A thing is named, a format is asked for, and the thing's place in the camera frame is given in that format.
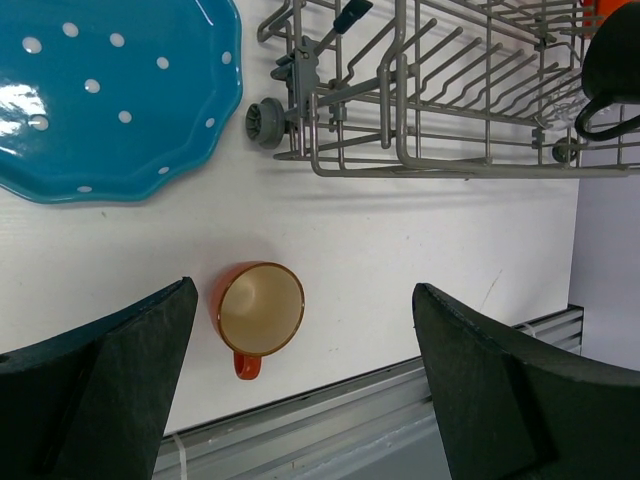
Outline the orange bowl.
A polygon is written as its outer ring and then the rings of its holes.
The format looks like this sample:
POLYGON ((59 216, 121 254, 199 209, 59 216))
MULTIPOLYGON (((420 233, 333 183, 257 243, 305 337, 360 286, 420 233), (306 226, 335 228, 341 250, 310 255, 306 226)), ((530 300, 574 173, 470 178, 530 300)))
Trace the orange bowl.
POLYGON ((599 27, 614 11, 632 0, 581 0, 584 27, 599 27))

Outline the clear glass tumbler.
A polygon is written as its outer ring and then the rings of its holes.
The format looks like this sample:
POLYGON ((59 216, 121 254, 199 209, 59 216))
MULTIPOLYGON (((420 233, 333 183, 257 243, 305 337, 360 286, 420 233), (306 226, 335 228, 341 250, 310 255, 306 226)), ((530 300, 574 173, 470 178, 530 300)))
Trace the clear glass tumbler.
POLYGON ((581 70, 563 74, 551 88, 539 110, 537 123, 548 131, 561 131, 574 126, 582 109, 589 103, 582 88, 581 70))

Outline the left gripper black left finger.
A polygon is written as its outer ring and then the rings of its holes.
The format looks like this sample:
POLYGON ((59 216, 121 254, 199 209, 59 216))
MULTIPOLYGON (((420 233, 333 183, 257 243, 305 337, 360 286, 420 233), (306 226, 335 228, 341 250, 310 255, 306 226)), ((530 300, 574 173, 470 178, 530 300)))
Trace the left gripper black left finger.
POLYGON ((2 478, 151 478, 197 303, 184 277, 2 354, 2 478))

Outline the orange ceramic cup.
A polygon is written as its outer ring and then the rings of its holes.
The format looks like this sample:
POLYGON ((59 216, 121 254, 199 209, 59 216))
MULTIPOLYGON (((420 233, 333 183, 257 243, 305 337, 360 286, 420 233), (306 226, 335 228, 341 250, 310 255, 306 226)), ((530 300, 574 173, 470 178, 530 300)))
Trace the orange ceramic cup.
POLYGON ((214 280, 208 299, 211 323, 232 351, 237 377, 256 379, 262 359, 296 335, 305 312, 305 292, 287 267, 267 261, 227 267, 214 280))

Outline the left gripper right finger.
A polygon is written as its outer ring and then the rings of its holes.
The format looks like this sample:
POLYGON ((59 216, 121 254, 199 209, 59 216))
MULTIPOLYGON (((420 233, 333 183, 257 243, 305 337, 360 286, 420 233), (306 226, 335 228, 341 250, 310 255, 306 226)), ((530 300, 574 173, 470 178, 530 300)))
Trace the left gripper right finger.
POLYGON ((415 332, 454 479, 636 479, 639 373, 567 352, 431 284, 415 332))

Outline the dark brown mug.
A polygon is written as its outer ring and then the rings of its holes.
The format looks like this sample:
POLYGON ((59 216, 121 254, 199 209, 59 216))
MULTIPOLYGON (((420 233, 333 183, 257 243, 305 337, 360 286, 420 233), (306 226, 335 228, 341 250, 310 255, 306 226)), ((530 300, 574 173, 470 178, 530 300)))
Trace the dark brown mug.
POLYGON ((637 116, 605 130, 591 131, 588 124, 601 110, 614 104, 639 103, 639 3, 630 1, 613 11, 591 39, 581 72, 581 87, 588 104, 577 115, 578 135, 603 142, 639 127, 637 116))

